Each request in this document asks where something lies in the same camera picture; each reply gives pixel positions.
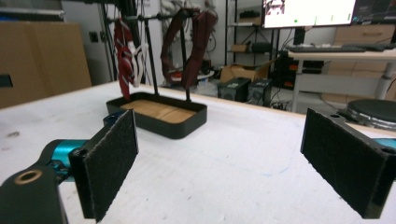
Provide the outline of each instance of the black velcro pad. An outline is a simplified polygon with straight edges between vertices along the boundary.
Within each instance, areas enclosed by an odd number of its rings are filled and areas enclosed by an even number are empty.
[[[103,219],[137,153],[134,112],[126,111],[69,155],[85,218]]]
[[[363,218],[380,218],[396,176],[396,151],[344,123],[308,109],[302,153]]]

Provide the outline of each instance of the black tray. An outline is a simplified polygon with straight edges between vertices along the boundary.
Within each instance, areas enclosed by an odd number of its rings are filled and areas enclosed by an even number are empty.
[[[159,103],[163,106],[176,107],[191,111],[193,115],[179,122],[168,122],[152,116],[140,113],[134,109],[136,126],[153,133],[163,135],[171,139],[180,139],[192,133],[206,123],[207,106],[196,104],[184,100],[164,97],[147,92],[136,92],[131,94],[131,102],[127,102],[123,97],[106,102],[108,114],[113,114],[121,110],[123,105],[132,104],[139,100]]]

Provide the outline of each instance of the table surface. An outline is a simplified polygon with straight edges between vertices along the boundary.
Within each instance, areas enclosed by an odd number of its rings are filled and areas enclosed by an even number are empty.
[[[0,183],[54,139],[93,137],[106,101],[119,97],[118,83],[110,83],[0,110]],[[381,218],[365,220],[308,163],[300,152],[305,116],[191,99],[208,106],[207,123],[179,140],[137,128],[139,154],[102,223],[395,223],[395,185]],[[369,137],[396,137],[354,127]],[[94,223],[83,218],[73,182],[63,182],[60,193],[70,223]]]
[[[396,50],[384,50],[383,52],[342,52],[342,53],[301,53],[288,52],[289,57],[296,60],[332,60],[332,61],[360,61],[360,62],[390,62],[396,63]]]

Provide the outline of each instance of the cork tray bottom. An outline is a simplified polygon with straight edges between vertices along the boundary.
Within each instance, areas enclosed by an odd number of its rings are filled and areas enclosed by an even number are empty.
[[[121,108],[133,109],[138,114],[160,119],[168,123],[181,123],[196,114],[194,111],[148,100],[136,100],[122,105]]]

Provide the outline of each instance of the monitor screen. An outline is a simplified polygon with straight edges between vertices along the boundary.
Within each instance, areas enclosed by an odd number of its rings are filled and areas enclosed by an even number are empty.
[[[352,23],[396,23],[396,0],[356,0]]]
[[[355,0],[262,0],[262,26],[349,25]]]

